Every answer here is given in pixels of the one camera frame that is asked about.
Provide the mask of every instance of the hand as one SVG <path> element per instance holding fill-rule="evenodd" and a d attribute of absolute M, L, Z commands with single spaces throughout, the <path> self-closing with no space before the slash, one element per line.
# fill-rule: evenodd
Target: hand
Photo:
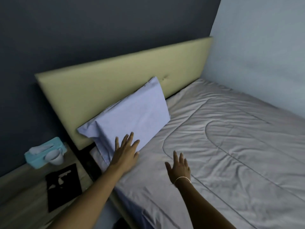
<path fill-rule="evenodd" d="M 140 140 L 136 140 L 131 145 L 133 135 L 133 132 L 131 132 L 129 137 L 127 134 L 121 143 L 121 147 L 119 145 L 119 138 L 115 138 L 115 152 L 109 167 L 116 167 L 122 172 L 122 174 L 131 170 L 131 168 L 136 164 L 139 157 L 139 152 L 135 153 L 135 150 L 137 149 Z"/>
<path fill-rule="evenodd" d="M 168 176 L 172 184 L 175 183 L 177 178 L 179 177 L 187 177 L 191 180 L 191 169 L 188 166 L 188 162 L 184 159 L 183 154 L 180 154 L 180 158 L 178 159 L 176 151 L 173 152 L 173 168 L 170 166 L 168 162 L 165 162 L 165 166 L 167 169 Z M 187 181 L 186 178 L 179 178 L 175 185 L 177 186 L 178 182 Z"/>

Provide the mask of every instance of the pillow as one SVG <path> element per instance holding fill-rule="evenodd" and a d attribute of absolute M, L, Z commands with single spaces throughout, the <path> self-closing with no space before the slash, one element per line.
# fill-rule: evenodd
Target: pillow
<path fill-rule="evenodd" d="M 135 93 L 111 105 L 98 116 L 78 128 L 92 138 L 104 161 L 109 165 L 114 154 L 115 137 L 121 144 L 124 136 L 134 132 L 133 141 L 143 148 L 168 122 L 170 115 L 157 77 Z"/>

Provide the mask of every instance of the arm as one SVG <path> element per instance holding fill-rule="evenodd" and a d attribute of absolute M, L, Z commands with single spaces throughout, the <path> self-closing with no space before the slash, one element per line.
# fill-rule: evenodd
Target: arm
<path fill-rule="evenodd" d="M 176 151 L 173 152 L 173 168 L 165 163 L 170 181 L 175 184 L 188 209 L 193 228 L 235 228 L 222 214 L 205 200 L 190 183 L 191 169 L 188 162 L 180 154 L 178 159 Z"/>
<path fill-rule="evenodd" d="M 110 196 L 116 182 L 137 162 L 139 153 L 135 150 L 139 140 L 131 145 L 133 133 L 126 135 L 121 147 L 115 141 L 115 153 L 105 173 L 87 189 L 68 209 L 55 220 L 49 229 L 91 229 Z"/>

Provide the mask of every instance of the bed frame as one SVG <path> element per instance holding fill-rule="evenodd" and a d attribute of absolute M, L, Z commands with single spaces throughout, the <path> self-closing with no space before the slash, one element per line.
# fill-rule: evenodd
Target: bed frame
<path fill-rule="evenodd" d="M 67 142 L 93 181 L 101 175 L 89 154 L 95 144 L 76 129 L 154 76 L 165 98 L 177 93 L 200 77 L 211 43 L 211 37 L 196 39 L 35 75 L 70 137 Z M 135 228 L 115 193 L 110 199 Z"/>

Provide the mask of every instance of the mattress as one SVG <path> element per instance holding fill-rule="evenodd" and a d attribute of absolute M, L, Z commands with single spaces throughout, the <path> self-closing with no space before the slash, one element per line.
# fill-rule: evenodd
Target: mattress
<path fill-rule="evenodd" d="M 187 158 L 197 191 L 236 228 L 305 228 L 304 119 L 203 79 L 166 102 L 170 122 L 116 185 L 153 228 L 192 228 L 164 165 L 173 150 Z"/>

